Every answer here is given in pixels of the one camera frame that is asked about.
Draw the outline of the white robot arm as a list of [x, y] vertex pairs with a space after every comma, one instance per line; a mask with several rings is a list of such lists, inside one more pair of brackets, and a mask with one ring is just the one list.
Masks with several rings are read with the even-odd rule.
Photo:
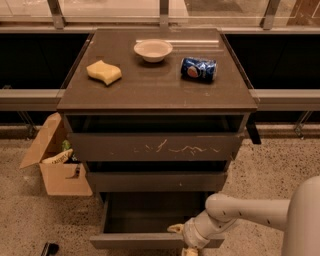
[[284, 233], [281, 256], [320, 256], [320, 177], [299, 185], [289, 199], [237, 199], [221, 193], [209, 196], [205, 210], [183, 224], [167, 228], [182, 236], [182, 256], [198, 256], [218, 234], [239, 219]]

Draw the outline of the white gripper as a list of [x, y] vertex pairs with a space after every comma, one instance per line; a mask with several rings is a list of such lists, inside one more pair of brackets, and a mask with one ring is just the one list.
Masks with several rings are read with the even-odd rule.
[[198, 256], [198, 250], [204, 248], [210, 240], [202, 236], [196, 228], [195, 219], [191, 218], [184, 225], [174, 224], [167, 228], [170, 233], [181, 234], [189, 248], [183, 248], [181, 256]]

